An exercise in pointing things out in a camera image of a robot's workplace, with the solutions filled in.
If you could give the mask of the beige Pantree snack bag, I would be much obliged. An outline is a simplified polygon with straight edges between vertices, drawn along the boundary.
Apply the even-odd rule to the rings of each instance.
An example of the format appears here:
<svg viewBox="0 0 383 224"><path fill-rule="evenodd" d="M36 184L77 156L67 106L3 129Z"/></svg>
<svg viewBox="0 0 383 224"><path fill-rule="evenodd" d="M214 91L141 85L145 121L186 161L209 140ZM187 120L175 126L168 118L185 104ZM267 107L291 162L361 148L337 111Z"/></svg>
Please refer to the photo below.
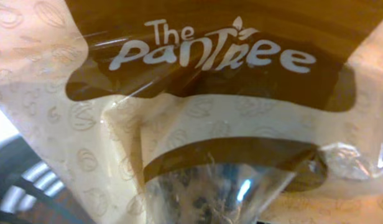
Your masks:
<svg viewBox="0 0 383 224"><path fill-rule="evenodd" d="M383 1L0 0L0 110L96 223L383 223Z"/></svg>

